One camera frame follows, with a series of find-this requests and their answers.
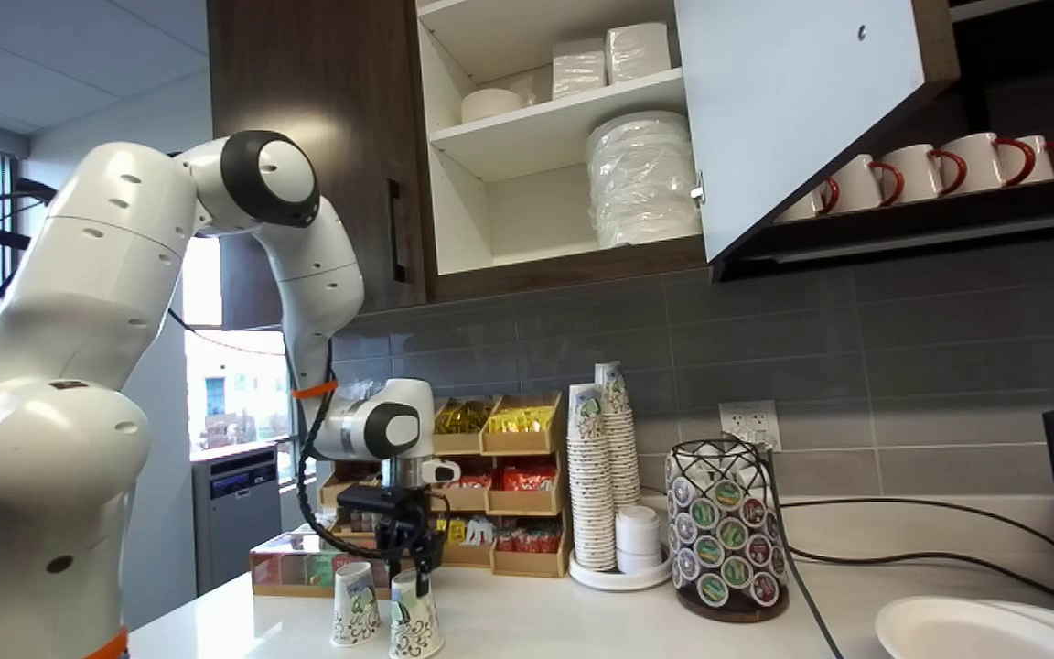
coffee pod holder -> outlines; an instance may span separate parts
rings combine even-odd
[[[678,601],[704,618],[758,622],[787,608],[787,555],[766,460],[724,433],[665,459]]]

white countertop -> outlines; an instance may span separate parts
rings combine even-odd
[[[1054,608],[1054,600],[994,573],[969,566],[841,567],[802,564],[821,613],[848,659],[885,659],[873,631],[883,604],[916,595],[1015,600]],[[775,621],[729,625],[678,604],[674,587],[597,593],[569,579],[495,577],[481,568],[433,574],[451,658],[582,659],[626,656],[773,656],[824,659],[827,646],[799,588]],[[250,576],[231,581],[131,636],[133,659],[292,659],[388,656],[385,628],[352,648],[330,645],[331,600],[254,597]]]

wall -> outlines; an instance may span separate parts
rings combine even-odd
[[[100,142],[121,139],[176,151],[211,136],[209,72],[201,72],[41,131],[33,138],[24,176],[59,187]],[[180,292],[175,306],[180,309]],[[121,568],[125,622],[135,628],[196,595],[180,327],[163,326],[122,391],[145,410],[154,437],[149,462],[137,480]]]
[[[435,395],[561,389],[620,360],[642,480],[773,399],[783,490],[1042,493],[1054,408],[1054,240],[710,285],[705,271],[388,312],[335,336],[340,383]]]

backsplash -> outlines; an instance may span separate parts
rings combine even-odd
[[[718,402],[777,402],[797,496],[1046,493],[1054,240],[709,284],[705,270],[357,318],[340,383],[426,379],[435,395],[533,392],[619,358],[642,480]]]

